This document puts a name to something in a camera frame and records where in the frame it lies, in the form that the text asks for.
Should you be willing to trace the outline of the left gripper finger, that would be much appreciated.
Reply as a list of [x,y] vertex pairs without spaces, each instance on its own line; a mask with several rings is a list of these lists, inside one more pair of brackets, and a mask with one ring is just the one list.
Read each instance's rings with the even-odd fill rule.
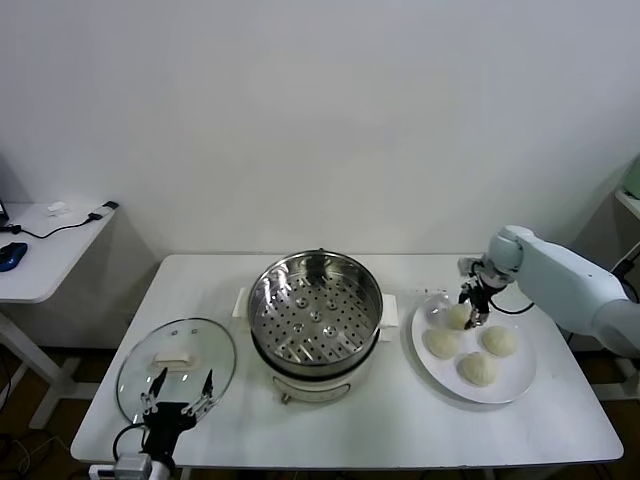
[[203,384],[200,396],[186,407],[182,409],[182,413],[186,415],[205,415],[213,406],[213,370],[209,373]]
[[140,394],[144,415],[149,415],[150,413],[157,411],[157,399],[166,380],[167,373],[168,369],[163,368],[160,374],[151,382],[148,391]]

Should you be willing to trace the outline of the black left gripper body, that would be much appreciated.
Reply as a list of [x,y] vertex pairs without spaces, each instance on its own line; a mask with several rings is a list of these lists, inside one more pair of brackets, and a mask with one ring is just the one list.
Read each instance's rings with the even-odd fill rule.
[[160,402],[143,413],[148,429],[143,452],[152,458],[169,458],[173,455],[180,435],[196,426],[196,416],[184,402]]

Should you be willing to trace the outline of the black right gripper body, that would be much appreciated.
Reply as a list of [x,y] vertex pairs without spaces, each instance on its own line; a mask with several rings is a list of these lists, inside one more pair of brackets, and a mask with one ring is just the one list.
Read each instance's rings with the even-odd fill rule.
[[469,302],[473,307],[480,311],[488,310],[490,312],[490,302],[492,290],[486,287],[482,282],[466,282],[462,285],[462,290],[469,294]]

